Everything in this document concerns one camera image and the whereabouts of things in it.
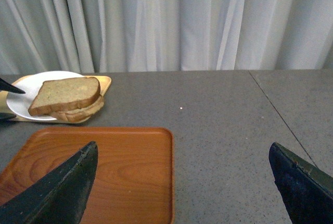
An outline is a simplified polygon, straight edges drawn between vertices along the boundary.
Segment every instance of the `curtain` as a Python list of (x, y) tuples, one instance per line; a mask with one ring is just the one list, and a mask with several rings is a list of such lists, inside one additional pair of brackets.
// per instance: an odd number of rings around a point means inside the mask
[(333, 0), (0, 0), (0, 73), (333, 68)]

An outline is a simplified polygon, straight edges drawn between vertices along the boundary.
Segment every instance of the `speckled table surface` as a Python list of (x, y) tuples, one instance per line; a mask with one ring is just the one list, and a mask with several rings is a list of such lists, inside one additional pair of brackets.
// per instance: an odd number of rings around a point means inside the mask
[[(333, 175), (332, 70), (103, 75), (112, 78), (106, 103), (79, 125), (172, 131), (175, 223), (291, 223), (268, 161), (273, 142)], [(1, 122), (0, 171), (49, 126)]]

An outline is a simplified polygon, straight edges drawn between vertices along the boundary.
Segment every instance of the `bread slice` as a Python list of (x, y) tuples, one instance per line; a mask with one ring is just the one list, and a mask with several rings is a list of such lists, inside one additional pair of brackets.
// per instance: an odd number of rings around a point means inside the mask
[(100, 84), (95, 77), (45, 81), (28, 112), (31, 116), (38, 116), (84, 108), (94, 103), (99, 96)]
[(99, 96), (97, 101), (95, 101), (92, 105), (88, 107), (74, 109), (70, 111), (51, 112), (49, 115), (54, 118), (57, 118), (58, 120), (63, 120), (68, 122), (78, 122), (98, 112), (103, 106), (104, 106), (104, 97)]

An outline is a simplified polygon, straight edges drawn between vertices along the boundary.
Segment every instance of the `light wooden tray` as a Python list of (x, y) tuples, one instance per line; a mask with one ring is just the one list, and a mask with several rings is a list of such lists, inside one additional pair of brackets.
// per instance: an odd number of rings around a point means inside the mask
[[(13, 85), (15, 85), (16, 83), (18, 83), (19, 81), (22, 81), (23, 79), (25, 79), (27, 77), (29, 77), (29, 76), (21, 77), (20, 79), (18, 79), (17, 81), (15, 81), (13, 83)], [(96, 77), (99, 80), (99, 83), (100, 83), (100, 94), (102, 96), (105, 95), (106, 91), (109, 89), (109, 87), (111, 85), (111, 82), (112, 82), (112, 79), (110, 77), (107, 77), (107, 76), (86, 76), (86, 77)], [(10, 108), (7, 106), (7, 94), (8, 94), (7, 91), (1, 91), (0, 92), (0, 112), (14, 114), (14, 112), (12, 112), (10, 110)], [(66, 121), (61, 121), (61, 120), (47, 121), (47, 123), (70, 123), (70, 124), (75, 124), (75, 123), (84, 122), (84, 121), (88, 120), (89, 118), (90, 117), (87, 117), (87, 118), (85, 118), (82, 121), (74, 122), (74, 123), (66, 122)], [(35, 122), (39, 122), (38, 120), (31, 120), (31, 119), (27, 119), (27, 118), (24, 118), (24, 117), (21, 117), (21, 116), (17, 116), (15, 118), (11, 119), (11, 121), (35, 121)]]
[(98, 145), (98, 166), (81, 224), (173, 223), (174, 140), (164, 128), (42, 129), (0, 175), (0, 205), (90, 141)]

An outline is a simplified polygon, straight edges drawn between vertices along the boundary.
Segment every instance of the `wood grain pattern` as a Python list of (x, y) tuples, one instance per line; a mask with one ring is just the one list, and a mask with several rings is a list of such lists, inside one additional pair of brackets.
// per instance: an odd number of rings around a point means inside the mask
[(173, 223), (173, 137), (163, 128), (38, 131), (0, 175), (0, 205), (89, 141), (97, 142), (99, 158), (81, 223)]

